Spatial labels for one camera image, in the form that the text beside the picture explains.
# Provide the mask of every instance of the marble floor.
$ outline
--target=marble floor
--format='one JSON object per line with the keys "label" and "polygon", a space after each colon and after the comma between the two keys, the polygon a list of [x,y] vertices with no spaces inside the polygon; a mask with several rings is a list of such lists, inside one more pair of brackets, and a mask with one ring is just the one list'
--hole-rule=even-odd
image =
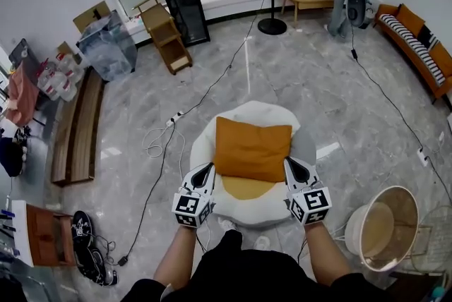
{"label": "marble floor", "polygon": [[[331,231],[342,226],[377,191],[390,185],[406,186],[414,193],[421,217],[433,207],[446,204],[444,187],[430,167],[419,163],[417,141],[352,59],[351,40],[332,38],[324,30],[327,17],[323,12],[303,13],[298,29],[294,29],[292,15],[287,15],[287,32],[280,36],[260,33],[256,21],[246,48],[239,51],[232,69],[200,107],[178,121],[177,130],[186,138],[183,173],[189,170],[193,141],[213,116],[258,100],[292,111],[318,149],[340,144],[340,148],[317,162],[319,176],[330,188],[334,204],[335,212],[326,220]],[[96,234],[116,242],[116,249],[110,253],[115,261],[129,250],[162,162],[161,158],[147,155],[142,148],[143,137],[152,128],[164,127],[177,111],[187,110],[200,100],[244,41],[252,19],[209,26],[212,41],[190,47],[194,65],[176,76],[167,71],[154,46],[148,45],[139,49],[135,73],[107,85],[97,139],[95,180],[66,187],[63,209],[85,210],[94,220]],[[378,28],[355,30],[355,47],[362,65],[398,105],[450,186],[452,137],[446,121],[450,113],[447,106],[442,100],[431,104],[431,95],[418,74]],[[433,153],[439,148],[442,131],[446,134],[445,143]],[[119,283],[100,287],[74,271],[73,283],[80,300],[120,301],[134,282],[152,277],[177,229],[170,209],[172,195],[181,185],[181,148],[179,136],[169,144],[163,176],[146,206],[135,248],[125,266],[115,267]],[[221,239],[222,231],[214,216],[209,217],[208,226],[211,248]],[[294,258],[304,237],[302,228],[292,220],[242,232],[244,248],[251,248],[257,236],[263,234],[270,238],[273,250]],[[198,235],[206,244],[206,225]],[[343,242],[338,243],[345,250]],[[305,248],[301,264],[312,276],[307,253]],[[354,268],[362,270],[359,260],[346,254]],[[200,258],[201,249],[197,246],[195,266]],[[381,286],[388,283],[384,274],[366,272],[366,276]]]}

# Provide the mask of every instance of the fan base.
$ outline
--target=fan base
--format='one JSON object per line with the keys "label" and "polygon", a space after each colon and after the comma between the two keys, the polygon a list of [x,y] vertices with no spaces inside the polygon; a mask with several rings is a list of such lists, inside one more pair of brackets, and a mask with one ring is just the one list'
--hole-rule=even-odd
{"label": "fan base", "polygon": [[287,30],[287,25],[277,18],[264,18],[259,21],[257,28],[267,35],[281,35]]}

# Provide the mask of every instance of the white round basket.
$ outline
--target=white round basket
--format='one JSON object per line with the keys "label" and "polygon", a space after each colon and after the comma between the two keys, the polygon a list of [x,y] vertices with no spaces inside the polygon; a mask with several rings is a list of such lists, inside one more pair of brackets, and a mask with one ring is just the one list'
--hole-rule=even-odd
{"label": "white round basket", "polygon": [[401,186],[391,186],[355,210],[345,228],[345,245],[370,270],[387,271],[410,251],[417,235],[418,217],[412,193]]}

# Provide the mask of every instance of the forearm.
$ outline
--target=forearm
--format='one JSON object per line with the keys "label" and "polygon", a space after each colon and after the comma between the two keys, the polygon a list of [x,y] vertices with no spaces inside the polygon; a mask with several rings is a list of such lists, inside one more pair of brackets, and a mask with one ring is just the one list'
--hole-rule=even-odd
{"label": "forearm", "polygon": [[196,230],[180,226],[165,256],[154,274],[154,280],[164,286],[180,289],[189,283],[193,268]]}
{"label": "forearm", "polygon": [[330,286],[337,278],[352,271],[348,261],[323,223],[304,226],[312,270],[320,284]]}

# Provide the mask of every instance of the wooden shelf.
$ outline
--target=wooden shelf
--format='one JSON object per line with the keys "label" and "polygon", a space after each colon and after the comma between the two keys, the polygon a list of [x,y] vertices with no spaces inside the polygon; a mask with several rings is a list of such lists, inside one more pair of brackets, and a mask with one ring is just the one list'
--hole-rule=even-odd
{"label": "wooden shelf", "polygon": [[153,30],[153,32],[155,36],[154,42],[157,42],[161,47],[180,37],[180,34],[171,26],[171,23],[165,23]]}
{"label": "wooden shelf", "polygon": [[171,15],[161,4],[157,4],[141,14],[141,20],[148,29],[154,30],[172,19]]}
{"label": "wooden shelf", "polygon": [[161,47],[163,59],[168,65],[186,56],[184,47],[179,40],[173,40]]}
{"label": "wooden shelf", "polygon": [[171,74],[191,66],[193,61],[182,43],[181,34],[174,24],[173,17],[158,3],[146,11],[141,11],[141,20],[154,41],[160,55]]}

